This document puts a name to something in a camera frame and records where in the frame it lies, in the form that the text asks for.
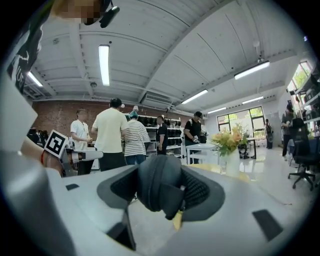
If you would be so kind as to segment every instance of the flower vase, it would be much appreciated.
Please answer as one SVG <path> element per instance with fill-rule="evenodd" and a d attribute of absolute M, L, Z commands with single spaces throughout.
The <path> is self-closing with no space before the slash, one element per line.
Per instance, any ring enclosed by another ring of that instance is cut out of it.
<path fill-rule="evenodd" d="M 231 177 L 238 177 L 240 173 L 240 155 L 236 148 L 231 154 L 226 155 L 225 174 Z"/>

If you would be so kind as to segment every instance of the window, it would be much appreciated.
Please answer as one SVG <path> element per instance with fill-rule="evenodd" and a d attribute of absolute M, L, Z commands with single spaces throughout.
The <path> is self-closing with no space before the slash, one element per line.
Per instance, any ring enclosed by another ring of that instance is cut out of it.
<path fill-rule="evenodd" d="M 241 124 L 250 137 L 258 136 L 262 131 L 264 135 L 265 118 L 262 107 L 255 107 L 244 111 L 239 111 L 217 117 L 219 131 L 230 132 L 237 124 Z"/>

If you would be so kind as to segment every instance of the air vent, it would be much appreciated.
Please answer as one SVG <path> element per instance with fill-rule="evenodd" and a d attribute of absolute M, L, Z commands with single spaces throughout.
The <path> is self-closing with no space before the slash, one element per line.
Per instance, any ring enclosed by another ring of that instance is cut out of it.
<path fill-rule="evenodd" d="M 153 92 L 147 92 L 141 103 L 144 106 L 159 109 L 165 109 L 172 106 L 172 100 L 170 98 Z"/>

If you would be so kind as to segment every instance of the woman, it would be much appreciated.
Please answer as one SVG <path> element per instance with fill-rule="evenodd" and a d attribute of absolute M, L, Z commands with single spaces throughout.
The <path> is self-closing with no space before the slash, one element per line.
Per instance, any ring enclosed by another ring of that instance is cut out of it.
<path fill-rule="evenodd" d="M 129 114 L 130 121 L 125 135 L 124 156 L 127 165 L 141 164 L 146 160 L 146 147 L 144 141 L 149 136 L 144 125 L 137 121 L 138 113 L 132 111 Z"/>

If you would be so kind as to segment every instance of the striped shirt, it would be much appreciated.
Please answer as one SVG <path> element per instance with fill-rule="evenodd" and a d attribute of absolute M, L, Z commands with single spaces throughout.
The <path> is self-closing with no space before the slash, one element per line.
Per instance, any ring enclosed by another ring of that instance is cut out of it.
<path fill-rule="evenodd" d="M 148 139 L 144 125 L 137 120 L 130 120 L 125 135 L 124 156 L 146 155 L 144 141 Z"/>

